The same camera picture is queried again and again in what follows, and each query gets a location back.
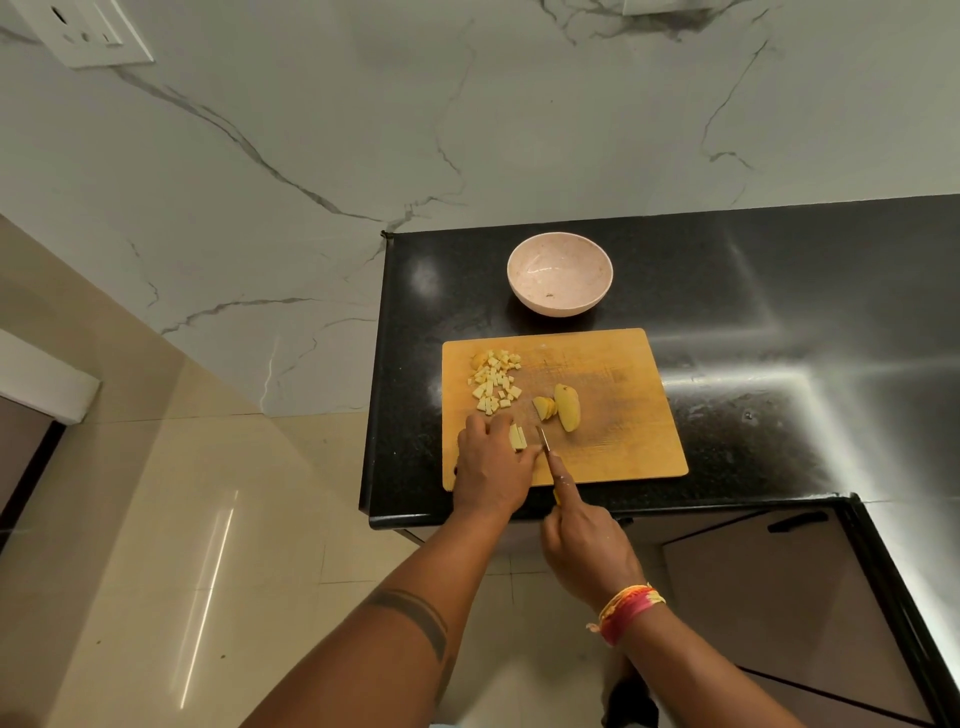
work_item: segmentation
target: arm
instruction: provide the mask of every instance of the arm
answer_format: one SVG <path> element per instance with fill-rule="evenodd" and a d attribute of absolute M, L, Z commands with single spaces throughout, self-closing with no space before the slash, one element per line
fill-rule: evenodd
<path fill-rule="evenodd" d="M 543 521 L 543 553 L 561 584 L 599 613 L 621 589 L 646 579 L 607 509 L 584 503 L 560 457 L 548 457 L 561 505 Z M 690 728 L 803 728 L 665 604 L 637 615 L 617 648 Z"/>
<path fill-rule="evenodd" d="M 540 450 L 510 447 L 513 417 L 460 433 L 453 514 L 280 681 L 243 728 L 425 726 L 443 697 L 493 549 Z"/>

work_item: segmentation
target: tattoo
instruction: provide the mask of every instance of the tattoo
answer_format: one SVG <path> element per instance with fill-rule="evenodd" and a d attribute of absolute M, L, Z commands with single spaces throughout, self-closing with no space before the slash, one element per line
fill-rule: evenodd
<path fill-rule="evenodd" d="M 377 589 L 364 603 L 393 609 L 409 618 L 430 642 L 437 655 L 437 662 L 443 661 L 446 652 L 446 622 L 432 604 L 402 589 Z"/>
<path fill-rule="evenodd" d="M 444 669 L 440 672 L 440 685 L 437 688 L 437 696 L 433 699 L 435 705 L 440 705 L 440 701 L 444 699 L 446 686 L 450 684 L 450 676 L 453 674 L 453 665 L 456 662 L 456 655 L 450 655 L 444 665 Z"/>

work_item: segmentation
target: pink bowl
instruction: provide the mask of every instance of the pink bowl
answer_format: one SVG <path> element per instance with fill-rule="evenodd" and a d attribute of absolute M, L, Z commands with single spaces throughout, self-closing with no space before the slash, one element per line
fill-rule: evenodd
<path fill-rule="evenodd" d="M 542 232 L 514 248 L 507 279 L 528 308 L 563 318 L 600 303 L 613 283 L 613 264 L 592 240 L 572 232 Z"/>

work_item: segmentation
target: cabinet handle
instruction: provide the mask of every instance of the cabinet handle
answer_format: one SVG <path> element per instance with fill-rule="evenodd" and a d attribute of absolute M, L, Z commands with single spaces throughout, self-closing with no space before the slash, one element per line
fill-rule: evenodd
<path fill-rule="evenodd" d="M 789 533 L 794 528 L 800 528 L 808 523 L 826 523 L 830 517 L 824 511 L 811 511 L 810 513 L 801 513 L 797 516 L 791 516 L 788 519 L 771 523 L 767 526 L 770 533 Z"/>

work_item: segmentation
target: hand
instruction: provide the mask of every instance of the hand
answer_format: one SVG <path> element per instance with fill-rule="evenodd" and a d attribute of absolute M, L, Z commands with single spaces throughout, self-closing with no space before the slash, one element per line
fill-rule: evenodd
<path fill-rule="evenodd" d="M 634 548 L 610 511 L 587 505 L 560 455 L 547 455 L 560 505 L 543 520 L 540 542 L 564 588 L 599 613 L 622 589 L 645 584 Z"/>
<path fill-rule="evenodd" d="M 457 436 L 457 480 L 453 484 L 454 513 L 482 512 L 506 523 L 527 498 L 534 477 L 539 445 L 517 454 L 510 444 L 514 416 L 501 412 L 489 428 L 483 416 L 467 417 L 467 428 Z"/>

